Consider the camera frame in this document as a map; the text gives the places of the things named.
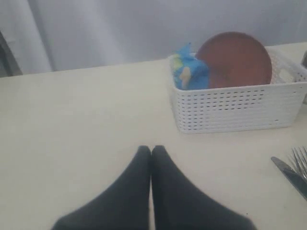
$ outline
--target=knife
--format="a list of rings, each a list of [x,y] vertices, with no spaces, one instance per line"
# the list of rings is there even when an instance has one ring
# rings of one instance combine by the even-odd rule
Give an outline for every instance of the knife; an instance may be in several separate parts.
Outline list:
[[[307,183],[289,165],[277,157],[271,157],[277,168],[284,174],[297,191],[307,200]]]

